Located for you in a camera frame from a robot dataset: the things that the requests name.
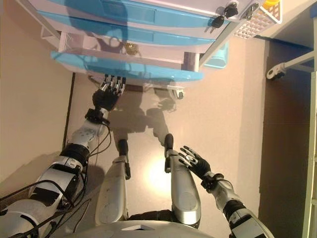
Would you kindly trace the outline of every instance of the white basket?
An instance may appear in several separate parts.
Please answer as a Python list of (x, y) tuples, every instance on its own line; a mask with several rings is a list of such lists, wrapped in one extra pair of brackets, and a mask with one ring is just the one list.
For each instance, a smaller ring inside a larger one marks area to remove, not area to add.
[(244, 23), (234, 35), (248, 39), (258, 35), (276, 23), (282, 23), (282, 0), (275, 6), (270, 7), (269, 10), (260, 6), (252, 19)]

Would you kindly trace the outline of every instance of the key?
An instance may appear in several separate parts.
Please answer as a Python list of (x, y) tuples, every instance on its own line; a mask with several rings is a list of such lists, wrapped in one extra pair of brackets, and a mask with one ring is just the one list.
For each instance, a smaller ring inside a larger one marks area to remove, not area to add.
[(238, 15), (238, 8), (237, 8), (237, 4), (236, 3), (231, 3), (229, 4), (223, 11), (223, 15), (226, 18), (230, 18), (233, 17), (235, 15)]
[(211, 23), (211, 31), (212, 33), (216, 28), (220, 28), (224, 23), (224, 16), (216, 17)]

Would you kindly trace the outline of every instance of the caster wheel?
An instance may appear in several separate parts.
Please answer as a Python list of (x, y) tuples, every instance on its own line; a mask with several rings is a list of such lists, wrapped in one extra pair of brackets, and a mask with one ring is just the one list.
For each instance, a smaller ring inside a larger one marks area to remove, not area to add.
[(173, 94), (177, 99), (183, 99), (185, 96), (185, 92), (183, 89), (181, 90), (173, 90)]

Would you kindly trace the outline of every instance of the drawer unit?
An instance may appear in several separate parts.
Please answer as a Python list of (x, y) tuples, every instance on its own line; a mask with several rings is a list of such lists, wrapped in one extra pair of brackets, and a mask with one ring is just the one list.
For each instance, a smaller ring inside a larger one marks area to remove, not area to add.
[(258, 3), (261, 6), (264, 0), (134, 0), (150, 5), (166, 7), (170, 9), (201, 14), (204, 16), (215, 16), (222, 14), (226, 6), (231, 3), (236, 3), (238, 14), (230, 18), (230, 21), (240, 22), (244, 13), (248, 8)]
[(129, 55), (124, 46), (110, 47), (103, 39), (62, 32), (58, 52), (51, 57), (76, 72), (97, 72), (144, 82), (201, 80), (199, 54), (140, 47)]
[[(145, 21), (145, 20), (137, 20), (134, 16), (140, 16), (140, 18), (147, 18), (146, 16), (142, 17), (142, 12), (139, 14), (126, 14), (124, 10), (115, 10), (117, 14), (106, 14), (101, 9), (101, 7), (94, 7), (97, 8), (98, 11), (93, 13), (94, 11), (91, 8), (88, 8), (87, 10), (82, 7), (81, 4), (75, 4), (74, 2), (87, 2), (86, 0), (30, 0), (32, 5), (36, 8), (39, 12), (49, 12), (49, 13), (55, 13), (59, 15), (65, 15), (65, 16), (72, 16), (77, 18), (83, 18), (83, 19), (89, 19), (99, 22), (107, 22), (112, 23), (116, 25), (125, 25), (128, 27), (133, 28), (141, 28), (141, 29), (148, 29), (152, 31), (158, 31), (158, 32), (165, 32), (175, 35), (182, 35), (182, 36), (195, 36), (198, 38), (207, 38), (207, 39), (216, 39), (218, 35), (224, 30), (226, 25), (229, 21), (225, 21), (223, 26), (215, 29), (211, 32), (211, 29), (209, 27), (209, 24), (213, 21), (214, 18), (197, 15), (197, 14), (191, 14), (186, 13), (183, 11), (176, 11), (174, 14), (172, 14), (170, 17), (162, 17), (164, 19), (163, 22), (157, 21), (157, 15), (154, 16), (154, 22), (151, 21)], [(130, 5), (133, 4), (140, 4), (133, 1), (114, 1), (114, 0), (104, 0), (103, 2), (107, 2), (107, 5), (111, 5), (110, 2), (114, 2), (116, 4), (122, 5), (123, 2), (127, 4), (127, 2)], [(91, 5), (101, 5), (101, 0), (92, 0), (89, 1)], [(148, 6), (146, 9), (151, 9), (151, 7), (155, 10), (158, 8), (157, 6)], [(201, 24), (197, 23), (197, 19), (204, 19), (204, 21)]]
[(127, 27), (112, 23), (59, 15), (50, 12), (40, 11), (39, 13), (47, 19), (62, 23), (66, 26), (72, 26), (85, 32), (92, 32), (98, 35), (114, 37), (124, 41), (130, 40), (140, 43), (171, 46), (204, 45), (214, 42), (213, 39), (197, 38), (194, 36), (180, 36), (147, 29)]
[[(16, 1), (42, 24), (45, 39), (54, 46), (59, 42), (52, 58), (69, 70), (99, 78), (113, 74), (126, 77), (128, 83), (176, 90), (201, 80), (199, 67), (264, 2)], [(211, 28), (219, 15), (228, 18), (219, 28)]]
[(136, 45), (162, 47), (183, 52), (204, 53), (215, 41), (214, 39), (165, 34), (146, 29), (143, 30), (140, 28), (90, 21), (82, 18), (72, 18), (47, 12), (42, 12), (42, 16), (58, 31), (94, 36), (100, 39), (108, 39), (110, 42), (127, 41)]
[(48, 4), (49, 1), (65, 6), (68, 15), (72, 15), (71, 10), (77, 10), (119, 22), (186, 28), (207, 27), (210, 22), (210, 16), (130, 0), (31, 0), (30, 2), (36, 9), (65, 14), (63, 8), (56, 4)]

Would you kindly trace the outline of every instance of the black joint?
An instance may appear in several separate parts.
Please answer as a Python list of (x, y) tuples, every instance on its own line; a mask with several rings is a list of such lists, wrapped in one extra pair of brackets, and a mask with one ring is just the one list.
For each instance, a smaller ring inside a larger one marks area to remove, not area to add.
[(129, 180), (131, 178), (131, 169), (129, 163), (124, 163), (125, 166), (125, 179)]
[(174, 146), (174, 138), (173, 138), (173, 135), (169, 133), (165, 136), (165, 139), (164, 139), (165, 157), (167, 157), (168, 150), (173, 149), (173, 146)]
[(85, 115), (85, 118), (91, 123), (95, 124), (110, 124), (110, 122), (104, 118), (104, 114), (97, 107), (95, 109), (89, 108)]
[(118, 141), (119, 156), (127, 155), (129, 151), (128, 142), (125, 139)]
[(70, 157), (79, 161), (82, 166), (86, 166), (89, 158), (89, 150), (83, 145), (67, 144), (65, 149), (60, 153), (60, 156)]
[(204, 187), (204, 189), (206, 189), (206, 191), (208, 193), (211, 193), (215, 189), (215, 187), (218, 183), (217, 180), (223, 179), (223, 178), (224, 178), (224, 176), (222, 174), (215, 174), (212, 177), (207, 175), (207, 176), (203, 177), (203, 181), (202, 181), (201, 185)]
[(164, 167), (165, 173), (170, 173), (170, 158), (165, 158), (165, 167)]
[(246, 208), (243, 203), (239, 200), (230, 200), (226, 203), (224, 209), (223, 209), (223, 214), (225, 215), (227, 221), (229, 221), (231, 215), (240, 210)]

